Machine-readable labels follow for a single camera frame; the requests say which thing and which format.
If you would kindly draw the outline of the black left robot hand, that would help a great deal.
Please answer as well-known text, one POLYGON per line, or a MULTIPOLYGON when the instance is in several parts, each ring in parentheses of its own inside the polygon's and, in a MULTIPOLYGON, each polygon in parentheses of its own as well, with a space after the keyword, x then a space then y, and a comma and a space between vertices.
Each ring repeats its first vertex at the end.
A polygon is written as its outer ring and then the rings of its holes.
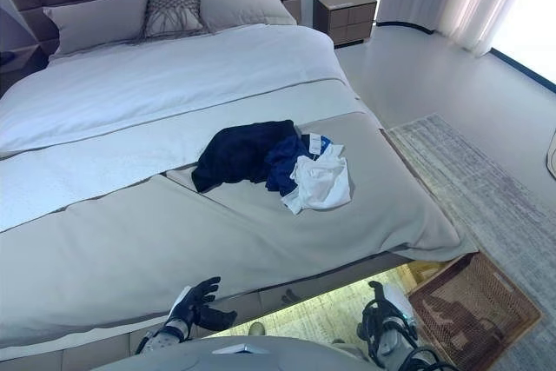
POLYGON ((194 326, 215 332, 231 328, 237 312, 223 312, 209 306, 215 300, 220 281, 221 277, 215 276, 188 290, 184 289, 170 310, 163 330, 169 330, 172 335, 185 341, 194 326))

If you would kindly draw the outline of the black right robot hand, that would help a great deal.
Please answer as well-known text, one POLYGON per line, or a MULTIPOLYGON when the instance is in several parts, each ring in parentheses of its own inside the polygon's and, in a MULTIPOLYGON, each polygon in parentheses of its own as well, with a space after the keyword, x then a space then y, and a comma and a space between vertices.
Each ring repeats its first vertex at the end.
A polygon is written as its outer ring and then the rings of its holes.
POLYGON ((391 282, 370 281, 368 284, 374 290, 374 299, 376 301, 388 301, 401 313, 407 322, 414 321, 413 307, 401 287, 391 282))

